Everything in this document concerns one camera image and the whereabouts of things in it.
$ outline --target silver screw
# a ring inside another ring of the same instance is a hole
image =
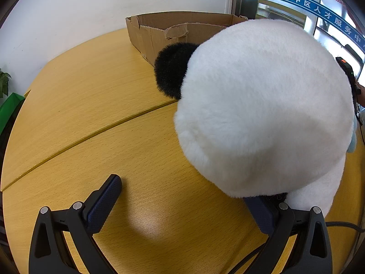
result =
[[[83,206],[83,204],[81,202],[76,202],[72,205],[72,208],[77,210],[80,209]]]
[[[320,214],[322,211],[321,211],[321,209],[319,208],[319,207],[317,207],[317,206],[314,206],[313,207],[313,211],[314,211],[314,213],[316,213],[316,214]]]
[[[281,202],[281,203],[279,204],[279,208],[280,208],[281,210],[287,210],[287,209],[289,208],[289,206],[288,206],[286,203]]]
[[[48,211],[48,207],[42,207],[41,208],[41,213],[45,214]]]

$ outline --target white plush head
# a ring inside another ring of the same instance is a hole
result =
[[[332,55],[300,27],[263,19],[193,48],[175,128],[187,159],[227,195],[288,192],[292,208],[326,215],[353,116],[349,81]]]

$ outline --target cardboard box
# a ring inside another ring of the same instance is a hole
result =
[[[248,20],[232,14],[191,11],[147,13],[127,17],[131,43],[154,65],[165,46],[176,42],[201,44],[221,30]]]

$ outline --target blue gripper pad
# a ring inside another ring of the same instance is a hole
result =
[[[85,217],[86,232],[88,234],[92,235],[100,232],[121,190],[122,180],[119,176],[112,174],[99,190],[92,192],[87,198],[85,206],[89,199],[95,203],[88,209]]]
[[[261,197],[243,198],[260,231],[269,236],[275,230],[275,219]]]

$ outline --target panda plush toy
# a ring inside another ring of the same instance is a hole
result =
[[[155,61],[178,99],[175,129],[190,163],[231,197],[288,193],[293,209],[329,212],[354,131],[351,87],[333,56],[280,20],[230,26]]]

